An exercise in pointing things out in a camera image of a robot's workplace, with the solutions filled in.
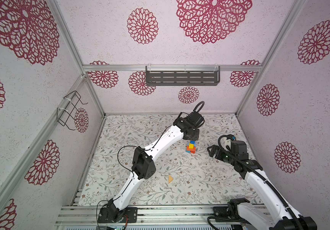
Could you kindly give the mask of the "orange wood rectangular block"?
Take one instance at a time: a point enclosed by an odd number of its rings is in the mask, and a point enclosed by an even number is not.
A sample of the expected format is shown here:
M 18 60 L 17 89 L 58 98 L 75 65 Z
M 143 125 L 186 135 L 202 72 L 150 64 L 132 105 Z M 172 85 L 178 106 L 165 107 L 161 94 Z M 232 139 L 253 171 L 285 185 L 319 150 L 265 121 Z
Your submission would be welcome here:
M 197 150 L 196 147 L 194 149 L 190 149 L 189 146 L 187 146 L 187 148 L 186 148 L 186 152 L 191 153 L 191 154 L 194 154 L 196 152 L 196 150 Z

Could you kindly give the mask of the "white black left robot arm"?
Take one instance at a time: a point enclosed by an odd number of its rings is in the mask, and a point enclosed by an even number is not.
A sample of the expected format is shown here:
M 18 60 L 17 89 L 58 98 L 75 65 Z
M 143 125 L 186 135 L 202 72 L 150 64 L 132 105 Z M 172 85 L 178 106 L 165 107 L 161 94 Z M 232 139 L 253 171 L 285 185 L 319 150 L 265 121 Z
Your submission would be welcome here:
M 167 127 L 153 143 L 144 148 L 137 146 L 127 182 L 119 193 L 100 209 L 97 223 L 117 223 L 122 219 L 129 222 L 130 218 L 125 214 L 126 208 L 141 183 L 156 172 L 155 162 L 159 156 L 179 140 L 198 140 L 199 129 L 203 124 L 203 116 L 192 111 L 186 117 L 178 116 L 173 125 Z

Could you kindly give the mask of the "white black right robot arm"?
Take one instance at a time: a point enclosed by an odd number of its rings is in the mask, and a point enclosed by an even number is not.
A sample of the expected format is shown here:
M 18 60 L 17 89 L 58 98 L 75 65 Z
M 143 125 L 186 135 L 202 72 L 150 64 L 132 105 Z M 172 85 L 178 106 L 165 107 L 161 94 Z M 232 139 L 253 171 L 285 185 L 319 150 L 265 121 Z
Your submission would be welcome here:
M 249 158 L 244 141 L 226 135 L 227 143 L 218 140 L 217 145 L 207 148 L 210 157 L 232 165 L 261 198 L 268 213 L 260 211 L 246 198 L 231 199 L 226 207 L 214 208 L 207 218 L 216 222 L 249 224 L 257 230 L 316 230 L 317 224 L 311 217 L 303 216 L 281 195 L 270 182 L 262 166 Z

